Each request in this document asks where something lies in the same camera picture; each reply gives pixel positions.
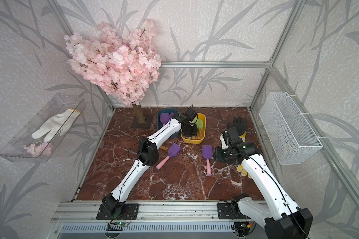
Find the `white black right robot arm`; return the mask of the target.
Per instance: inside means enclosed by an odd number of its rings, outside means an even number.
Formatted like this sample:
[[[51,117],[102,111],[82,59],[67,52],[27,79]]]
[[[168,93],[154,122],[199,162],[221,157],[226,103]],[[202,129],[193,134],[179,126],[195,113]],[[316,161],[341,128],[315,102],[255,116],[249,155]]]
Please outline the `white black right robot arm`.
[[[249,235],[250,223],[244,220],[251,219],[270,239],[308,238],[313,215],[307,208],[300,208],[286,193],[257,146],[252,141],[243,141],[234,127],[222,132],[221,143],[222,146],[215,149],[214,158],[237,164],[237,171],[255,182],[267,205],[241,194],[233,197],[231,202],[218,202],[219,219],[235,220],[232,229],[239,237]]]

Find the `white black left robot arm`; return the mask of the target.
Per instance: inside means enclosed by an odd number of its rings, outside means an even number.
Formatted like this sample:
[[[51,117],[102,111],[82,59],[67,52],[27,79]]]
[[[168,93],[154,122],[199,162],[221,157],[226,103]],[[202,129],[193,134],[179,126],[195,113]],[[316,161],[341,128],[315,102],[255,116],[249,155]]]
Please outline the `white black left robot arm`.
[[[134,164],[120,184],[102,200],[102,211],[109,214],[113,219],[121,216],[123,214],[122,207],[133,187],[150,167],[157,164],[159,160],[158,149],[177,132],[196,136],[198,132],[197,120],[197,112],[193,106],[189,106],[186,112],[173,114],[169,122],[154,134],[142,137],[138,144]]]

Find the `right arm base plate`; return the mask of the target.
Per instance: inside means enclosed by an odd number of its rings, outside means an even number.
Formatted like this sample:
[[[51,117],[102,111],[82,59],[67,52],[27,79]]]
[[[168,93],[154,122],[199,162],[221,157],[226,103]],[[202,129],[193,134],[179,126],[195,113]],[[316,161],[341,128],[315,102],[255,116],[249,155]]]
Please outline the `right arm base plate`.
[[[227,201],[217,203],[217,212],[220,220],[251,220],[251,218],[240,213],[238,209]]]

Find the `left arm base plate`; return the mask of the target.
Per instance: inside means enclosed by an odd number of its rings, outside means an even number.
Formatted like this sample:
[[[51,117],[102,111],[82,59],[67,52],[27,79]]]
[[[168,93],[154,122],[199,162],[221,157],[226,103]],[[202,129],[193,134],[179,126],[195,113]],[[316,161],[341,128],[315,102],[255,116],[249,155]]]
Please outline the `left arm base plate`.
[[[123,204],[121,208],[116,209],[114,214],[110,214],[104,207],[103,204],[100,205],[98,210],[96,220],[105,221],[105,220],[136,220],[138,211],[139,211],[139,204]]]

